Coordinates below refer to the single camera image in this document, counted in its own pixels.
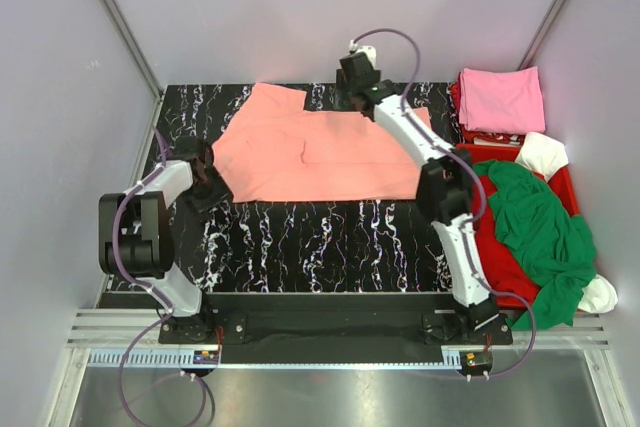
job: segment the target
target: folded pink towel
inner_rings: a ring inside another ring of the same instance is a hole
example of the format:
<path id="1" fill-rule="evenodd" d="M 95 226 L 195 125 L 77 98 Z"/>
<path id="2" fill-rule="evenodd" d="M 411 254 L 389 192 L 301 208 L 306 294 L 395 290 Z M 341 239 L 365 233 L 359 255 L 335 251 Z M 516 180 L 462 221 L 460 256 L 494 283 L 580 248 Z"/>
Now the folded pink towel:
<path id="1" fill-rule="evenodd" d="M 538 68 L 494 74 L 460 74 L 460 123 L 467 130 L 498 134 L 544 132 Z"/>
<path id="2" fill-rule="evenodd" d="M 420 169 L 391 135 L 358 112 L 305 111 L 305 95 L 256 84 L 214 142 L 234 202 L 415 199 Z"/>

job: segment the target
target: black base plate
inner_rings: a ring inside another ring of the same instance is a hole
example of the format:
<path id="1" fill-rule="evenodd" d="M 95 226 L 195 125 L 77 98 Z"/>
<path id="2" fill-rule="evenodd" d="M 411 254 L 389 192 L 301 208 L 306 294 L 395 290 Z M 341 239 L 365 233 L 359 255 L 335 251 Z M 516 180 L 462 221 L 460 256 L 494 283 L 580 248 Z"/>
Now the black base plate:
<path id="1" fill-rule="evenodd" d="M 487 334 L 491 334 L 493 345 L 511 345 L 513 336 L 507 326 L 506 316 L 500 314 L 496 320 L 476 331 L 464 327 L 455 313 L 430 313 L 422 316 L 425 344 L 427 345 L 486 345 Z"/>
<path id="2" fill-rule="evenodd" d="M 222 327 L 223 329 L 224 345 L 238 345 L 244 343 L 244 337 L 247 330 L 247 318 L 244 314 L 219 314 L 217 317 L 217 321 L 217 327 Z M 185 333 L 179 330 L 173 330 L 171 328 L 169 328 L 169 330 L 165 330 L 165 325 L 167 324 L 163 324 L 162 328 L 160 329 L 160 336 L 158 337 L 158 342 L 161 344 L 215 345 L 218 343 L 215 332 L 206 337 L 197 336 L 193 335 L 192 333 Z"/>

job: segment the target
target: red cloth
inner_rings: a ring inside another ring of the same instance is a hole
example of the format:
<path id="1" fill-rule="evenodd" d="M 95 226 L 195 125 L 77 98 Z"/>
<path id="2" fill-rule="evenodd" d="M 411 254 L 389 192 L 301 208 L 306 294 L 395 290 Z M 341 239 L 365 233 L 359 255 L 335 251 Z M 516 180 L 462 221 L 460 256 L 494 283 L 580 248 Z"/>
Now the red cloth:
<path id="1" fill-rule="evenodd" d="M 480 180 L 487 198 L 497 191 L 489 176 L 483 175 Z M 480 208 L 480 194 L 475 184 L 474 189 L 473 212 L 477 212 Z M 490 205 L 487 205 L 486 212 L 476 222 L 475 229 L 482 269 L 491 287 L 499 291 L 515 292 L 533 302 L 540 288 L 527 277 L 509 248 L 496 239 L 496 222 Z"/>
<path id="2" fill-rule="evenodd" d="M 453 106 L 456 112 L 460 112 L 460 82 L 456 82 L 451 86 L 451 98 L 453 99 Z M 470 132 L 465 129 L 464 125 L 460 124 L 460 131 L 465 141 L 473 143 L 473 139 L 485 140 L 487 142 L 493 142 L 496 144 L 505 144 L 520 146 L 524 143 L 524 135 L 509 135 L 509 134 L 492 134 L 490 132 Z"/>

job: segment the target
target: pile of clothes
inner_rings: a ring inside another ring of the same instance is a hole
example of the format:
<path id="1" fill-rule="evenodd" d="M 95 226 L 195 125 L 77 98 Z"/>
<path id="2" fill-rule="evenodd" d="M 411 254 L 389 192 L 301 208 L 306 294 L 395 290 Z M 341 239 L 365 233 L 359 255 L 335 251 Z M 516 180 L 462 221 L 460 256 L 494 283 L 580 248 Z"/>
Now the pile of clothes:
<path id="1" fill-rule="evenodd" d="M 489 160 L 474 170 L 489 197 L 476 223 L 478 254 L 487 280 L 533 304 L 538 328 L 572 325 L 577 310 L 604 313 L 618 301 L 596 274 L 596 249 L 580 214 L 570 215 L 547 182 L 568 163 L 564 145 L 529 133 L 514 162 Z M 479 208 L 474 196 L 474 211 Z M 530 329 L 525 314 L 512 326 Z"/>
<path id="2" fill-rule="evenodd" d="M 545 131 L 538 68 L 509 73 L 464 69 L 451 87 L 466 142 L 520 146 Z"/>

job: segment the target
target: gray wall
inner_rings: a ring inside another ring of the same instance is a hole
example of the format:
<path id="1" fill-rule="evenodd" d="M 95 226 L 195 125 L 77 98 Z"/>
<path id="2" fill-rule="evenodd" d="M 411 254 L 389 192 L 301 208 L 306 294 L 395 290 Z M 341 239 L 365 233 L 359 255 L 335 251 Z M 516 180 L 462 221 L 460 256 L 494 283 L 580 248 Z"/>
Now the gray wall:
<path id="1" fill-rule="evenodd" d="M 100 287 L 98 198 L 127 186 L 153 103 L 98 0 L 0 14 L 0 412 L 36 426 Z"/>
<path id="2" fill-rule="evenodd" d="M 421 80 L 462 67 L 517 67 L 551 0 L 119 0 L 163 83 L 335 81 L 349 40 L 406 30 L 423 48 Z M 406 80 L 411 50 L 374 40 L 385 75 Z"/>
<path id="3" fill-rule="evenodd" d="M 537 63 L 549 134 L 567 145 L 599 269 L 620 295 L 606 327 L 640 420 L 638 2 L 570 0 Z"/>

